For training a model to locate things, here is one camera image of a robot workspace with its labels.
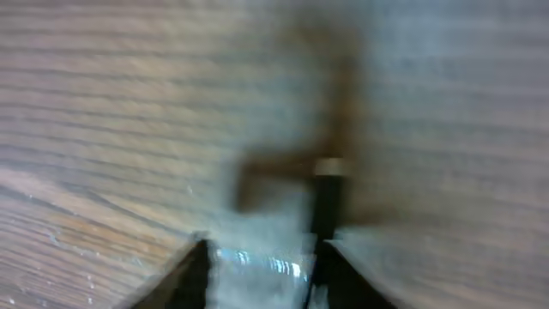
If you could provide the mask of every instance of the wooden surface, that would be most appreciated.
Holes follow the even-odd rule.
[[[359,37],[349,257],[412,308],[549,307],[548,9],[2,1],[0,307],[115,306],[196,230],[295,256],[302,185],[233,195],[251,151],[323,128],[303,16]]]

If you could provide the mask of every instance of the wood grain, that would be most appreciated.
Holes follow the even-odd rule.
[[[548,5],[2,1],[0,307],[115,306],[197,230],[297,257],[305,187],[234,192],[325,129],[305,12],[359,37],[342,250],[412,308],[547,308]]]

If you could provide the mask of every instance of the wooden board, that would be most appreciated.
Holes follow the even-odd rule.
[[[342,47],[296,30],[322,24],[358,63],[349,257],[412,308],[547,308],[548,9],[2,1],[0,307],[115,306],[197,230],[297,257],[306,188],[235,191],[326,129]]]

